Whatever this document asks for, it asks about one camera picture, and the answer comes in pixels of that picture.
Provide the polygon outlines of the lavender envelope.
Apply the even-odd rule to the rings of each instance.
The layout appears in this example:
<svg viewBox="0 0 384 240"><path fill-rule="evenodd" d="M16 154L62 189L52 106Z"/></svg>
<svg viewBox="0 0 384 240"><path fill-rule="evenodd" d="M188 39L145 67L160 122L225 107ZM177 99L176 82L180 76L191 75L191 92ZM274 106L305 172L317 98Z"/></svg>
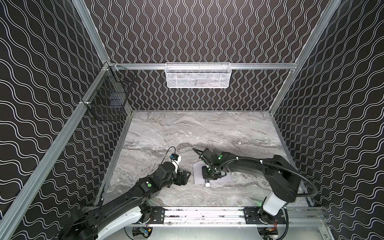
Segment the lavender envelope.
<svg viewBox="0 0 384 240"><path fill-rule="evenodd" d="M197 162L193 164L193 174L195 185L218 185L224 183L231 183L232 178L230 174L221 172L215 174L212 170L209 170L208 166L203 162Z"/></svg>

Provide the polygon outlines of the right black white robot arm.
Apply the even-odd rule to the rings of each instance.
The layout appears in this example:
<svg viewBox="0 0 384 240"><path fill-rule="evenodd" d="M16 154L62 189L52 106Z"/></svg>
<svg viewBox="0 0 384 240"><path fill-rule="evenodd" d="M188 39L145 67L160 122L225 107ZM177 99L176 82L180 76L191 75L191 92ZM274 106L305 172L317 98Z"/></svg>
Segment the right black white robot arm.
<svg viewBox="0 0 384 240"><path fill-rule="evenodd" d="M298 197L300 175L280 155L256 159L229 152L217 155L208 148L203 151L193 148L193 151L207 165L203 170L205 180L218 180L235 172L263 177L272 191L262 203L261 215L276 216L281 208L295 202Z"/></svg>

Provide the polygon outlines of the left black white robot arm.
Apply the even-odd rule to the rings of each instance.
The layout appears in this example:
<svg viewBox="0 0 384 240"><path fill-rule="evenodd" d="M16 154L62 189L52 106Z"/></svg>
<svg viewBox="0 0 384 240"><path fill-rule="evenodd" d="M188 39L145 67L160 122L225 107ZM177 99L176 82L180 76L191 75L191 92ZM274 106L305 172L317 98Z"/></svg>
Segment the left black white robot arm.
<svg viewBox="0 0 384 240"><path fill-rule="evenodd" d="M147 202L172 185L185 186L189 171L179 171L171 162L160 164L150 175L139 179L120 197L89 210L73 224L63 228L56 240L104 240L120 228L150 219L152 207Z"/></svg>

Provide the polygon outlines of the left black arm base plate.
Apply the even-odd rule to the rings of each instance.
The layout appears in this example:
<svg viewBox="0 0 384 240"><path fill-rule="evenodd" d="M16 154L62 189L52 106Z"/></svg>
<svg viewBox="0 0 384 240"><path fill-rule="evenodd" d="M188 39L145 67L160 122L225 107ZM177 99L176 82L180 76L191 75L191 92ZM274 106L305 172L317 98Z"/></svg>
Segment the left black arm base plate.
<svg viewBox="0 0 384 240"><path fill-rule="evenodd" d="M163 224L166 209L162 207L146 207L141 210L142 217L139 220L141 224Z"/></svg>

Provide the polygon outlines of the aluminium front rail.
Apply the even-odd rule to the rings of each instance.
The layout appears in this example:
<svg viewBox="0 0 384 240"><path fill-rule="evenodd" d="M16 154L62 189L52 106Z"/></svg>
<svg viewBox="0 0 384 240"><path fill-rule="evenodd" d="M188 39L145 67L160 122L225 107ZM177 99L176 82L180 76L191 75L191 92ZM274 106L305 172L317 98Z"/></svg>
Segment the aluminium front rail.
<svg viewBox="0 0 384 240"><path fill-rule="evenodd" d="M155 227L273 227L275 225L247 225L245 207L162 207L166 209L163 224ZM312 207L287 207L286 224L294 227L322 227L326 225L323 212ZM142 226L139 222L127 226Z"/></svg>

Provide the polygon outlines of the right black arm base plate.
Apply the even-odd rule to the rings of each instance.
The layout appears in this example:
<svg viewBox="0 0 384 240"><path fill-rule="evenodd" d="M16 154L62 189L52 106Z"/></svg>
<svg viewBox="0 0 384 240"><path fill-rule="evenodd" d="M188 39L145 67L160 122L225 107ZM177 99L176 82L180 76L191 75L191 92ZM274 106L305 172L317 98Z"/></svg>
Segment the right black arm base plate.
<svg viewBox="0 0 384 240"><path fill-rule="evenodd" d="M284 225L287 222L283 209L276 216L268 214L262 207L245 207L243 212L247 225Z"/></svg>

